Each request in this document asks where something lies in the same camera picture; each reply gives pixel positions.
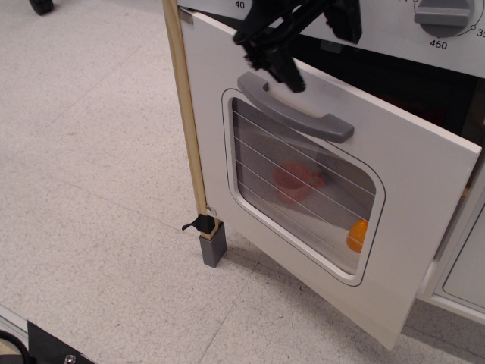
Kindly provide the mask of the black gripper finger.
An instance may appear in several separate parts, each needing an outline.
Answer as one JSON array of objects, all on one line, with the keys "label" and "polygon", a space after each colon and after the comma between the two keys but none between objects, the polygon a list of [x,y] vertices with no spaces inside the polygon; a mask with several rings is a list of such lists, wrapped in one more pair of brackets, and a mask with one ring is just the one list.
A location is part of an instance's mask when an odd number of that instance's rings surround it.
[{"label": "black gripper finger", "polygon": [[327,25],[341,40],[358,43],[362,35],[361,9],[359,0],[331,1],[324,10]]},{"label": "black gripper finger", "polygon": [[298,68],[286,45],[274,46],[263,51],[264,69],[278,82],[285,83],[294,93],[305,90]]}]

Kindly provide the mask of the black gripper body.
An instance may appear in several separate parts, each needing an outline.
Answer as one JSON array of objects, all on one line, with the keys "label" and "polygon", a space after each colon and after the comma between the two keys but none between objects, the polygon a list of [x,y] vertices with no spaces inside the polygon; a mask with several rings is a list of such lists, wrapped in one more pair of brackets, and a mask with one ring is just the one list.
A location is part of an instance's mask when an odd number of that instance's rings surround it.
[{"label": "black gripper body", "polygon": [[254,1],[233,41],[246,51],[258,70],[281,71],[293,66],[286,44],[335,1]]}]

